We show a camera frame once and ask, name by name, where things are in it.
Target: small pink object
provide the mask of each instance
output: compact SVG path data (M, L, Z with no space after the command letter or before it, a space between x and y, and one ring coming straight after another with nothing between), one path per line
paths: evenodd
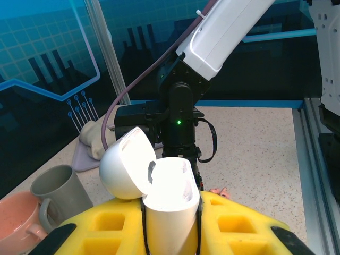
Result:
M0 254L22 254L47 236L39 208L38 198L28 191L0 200Z

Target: purple cable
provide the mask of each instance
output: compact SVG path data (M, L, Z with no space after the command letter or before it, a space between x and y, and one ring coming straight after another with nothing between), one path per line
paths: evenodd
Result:
M206 7L201 12L204 16L208 14L208 12L211 10L211 8L215 5L215 3L218 0L210 0L209 3L206 5ZM168 56L171 52L176 50L177 46L198 26L198 24L202 21L202 17L198 16L191 24L190 26L182 33L182 35L174 42L170 48L163 53L163 55L154 62L149 68L147 68L140 76L138 76L133 82L131 82L130 85L128 85L121 94L117 96L117 98L113 101L113 103L110 105L109 109L107 110L107 113L105 114L103 123L101 125L101 142L103 143L103 147L105 150L108 149L108 145L106 142L106 136L105 136L105 129L107 126L108 118L110 117L110 114L112 113L113 109L116 107L116 105L119 103L120 100L124 97L126 93L128 93L134 86L136 86L142 79L144 79L150 72L152 72L157 66L159 66Z

